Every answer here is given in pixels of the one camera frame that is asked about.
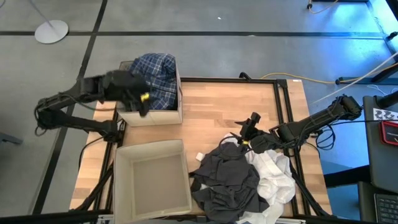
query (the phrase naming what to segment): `white cloth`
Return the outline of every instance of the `white cloth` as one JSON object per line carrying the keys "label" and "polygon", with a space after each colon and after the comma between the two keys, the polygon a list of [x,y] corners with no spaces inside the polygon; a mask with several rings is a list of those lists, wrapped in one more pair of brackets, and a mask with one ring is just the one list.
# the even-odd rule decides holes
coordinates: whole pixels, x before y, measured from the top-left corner
{"label": "white cloth", "polygon": [[[224,142],[235,142],[228,138]],[[250,151],[245,154],[248,163],[252,164],[260,175],[258,194],[267,200],[269,208],[262,213],[244,212],[237,224],[244,222],[274,224],[284,212],[284,204],[295,195],[295,181],[290,172],[289,158],[282,153],[267,150],[256,154]]]}

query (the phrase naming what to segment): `yellow cable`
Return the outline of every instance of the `yellow cable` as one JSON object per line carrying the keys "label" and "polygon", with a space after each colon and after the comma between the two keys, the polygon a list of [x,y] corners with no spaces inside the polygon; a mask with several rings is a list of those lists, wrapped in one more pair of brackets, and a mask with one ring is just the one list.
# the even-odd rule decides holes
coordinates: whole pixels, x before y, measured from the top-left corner
{"label": "yellow cable", "polygon": [[[394,67],[394,66],[396,66],[396,65],[398,65],[398,63],[395,63],[395,64],[393,64],[393,65],[391,65],[391,66],[388,66],[387,68],[383,68],[382,70],[378,70],[378,71],[372,72],[371,74],[381,73],[382,71],[387,70],[387,69],[389,69],[389,68],[392,68],[392,67]],[[287,76],[290,76],[290,77],[300,78],[300,79],[302,79],[302,80],[308,80],[308,81],[317,82],[317,83],[336,84],[336,82],[315,80],[315,79],[312,79],[312,78],[301,77],[301,76],[298,76],[298,75],[292,75],[292,74],[285,73],[285,72],[273,72],[273,73],[268,73],[267,75],[264,75],[264,76],[261,77],[261,78],[266,78],[266,77],[271,76],[271,75],[287,75]],[[353,79],[350,79],[350,80],[342,80],[342,81],[340,81],[340,82],[341,82],[341,83],[352,82],[352,81],[355,81],[355,80],[357,80],[357,79],[359,79],[359,78],[353,78]]]}
{"label": "yellow cable", "polygon": [[327,6],[326,8],[324,8],[324,9],[322,9],[321,11],[318,11],[318,12],[312,11],[311,7],[308,8],[308,10],[309,10],[312,14],[318,14],[318,13],[321,13],[321,12],[327,10],[328,8],[332,7],[332,6],[333,6],[334,4],[336,4],[337,2],[338,2],[338,0],[334,1],[334,2],[331,3],[329,6]]}

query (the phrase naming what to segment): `cardboard box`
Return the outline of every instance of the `cardboard box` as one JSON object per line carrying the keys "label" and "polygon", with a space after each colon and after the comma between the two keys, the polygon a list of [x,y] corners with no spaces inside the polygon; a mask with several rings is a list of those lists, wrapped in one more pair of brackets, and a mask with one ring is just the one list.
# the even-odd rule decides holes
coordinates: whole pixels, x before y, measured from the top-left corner
{"label": "cardboard box", "polygon": [[113,191],[115,224],[191,212],[182,140],[116,149]]}
{"label": "cardboard box", "polygon": [[[129,69],[132,61],[121,62],[121,70]],[[176,77],[177,77],[177,110],[149,110],[147,116],[141,117],[138,111],[125,112],[118,110],[120,117],[127,122],[128,125],[136,126],[148,126],[148,125],[162,125],[162,124],[181,124],[182,123],[182,91],[181,91],[181,79],[178,73],[178,68],[175,66]],[[117,103],[117,108],[122,108],[120,103]]]}

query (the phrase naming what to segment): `gray cloth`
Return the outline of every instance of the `gray cloth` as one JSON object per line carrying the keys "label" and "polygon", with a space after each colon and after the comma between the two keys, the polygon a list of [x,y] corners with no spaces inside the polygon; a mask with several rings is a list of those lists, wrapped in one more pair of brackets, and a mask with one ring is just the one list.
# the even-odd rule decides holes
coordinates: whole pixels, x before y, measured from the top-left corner
{"label": "gray cloth", "polygon": [[[257,194],[259,174],[248,164],[242,148],[227,142],[212,150],[190,175],[192,197],[210,220],[229,223],[243,212],[263,212],[268,203]],[[201,184],[209,186],[200,190]]]}

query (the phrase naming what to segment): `pile of clothes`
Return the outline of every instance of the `pile of clothes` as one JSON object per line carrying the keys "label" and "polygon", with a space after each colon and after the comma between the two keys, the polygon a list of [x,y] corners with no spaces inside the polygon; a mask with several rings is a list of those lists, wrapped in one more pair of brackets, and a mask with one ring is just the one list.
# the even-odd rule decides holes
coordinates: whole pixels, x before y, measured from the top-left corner
{"label": "pile of clothes", "polygon": [[206,154],[190,173],[192,197],[218,223],[273,224],[295,195],[289,158],[273,150],[240,150],[236,139],[228,138]]}
{"label": "pile of clothes", "polygon": [[151,110],[177,109],[175,57],[170,54],[145,54],[130,66],[132,74],[143,75],[150,86]]}

